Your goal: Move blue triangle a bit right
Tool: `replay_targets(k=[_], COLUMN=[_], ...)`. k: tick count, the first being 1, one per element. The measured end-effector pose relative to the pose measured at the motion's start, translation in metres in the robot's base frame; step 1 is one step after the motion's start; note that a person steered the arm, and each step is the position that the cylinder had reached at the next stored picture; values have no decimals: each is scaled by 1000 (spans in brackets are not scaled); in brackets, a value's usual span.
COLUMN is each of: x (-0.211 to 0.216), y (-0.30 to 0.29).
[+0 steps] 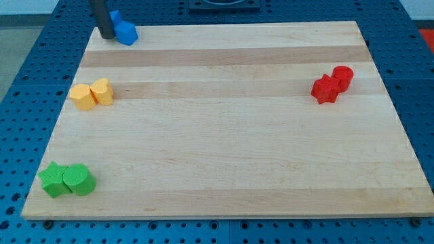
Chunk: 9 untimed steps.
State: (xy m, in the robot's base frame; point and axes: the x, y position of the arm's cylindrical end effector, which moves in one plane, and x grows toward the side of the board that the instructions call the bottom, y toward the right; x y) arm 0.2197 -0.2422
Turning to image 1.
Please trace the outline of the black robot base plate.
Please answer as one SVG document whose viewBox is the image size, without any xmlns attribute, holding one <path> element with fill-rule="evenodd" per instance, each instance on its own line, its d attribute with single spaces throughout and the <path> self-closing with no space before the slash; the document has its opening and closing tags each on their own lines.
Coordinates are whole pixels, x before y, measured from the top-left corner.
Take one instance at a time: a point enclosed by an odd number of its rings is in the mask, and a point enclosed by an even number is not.
<svg viewBox="0 0 434 244">
<path fill-rule="evenodd" d="M 259 10 L 260 0 L 188 0 L 190 12 Z"/>
</svg>

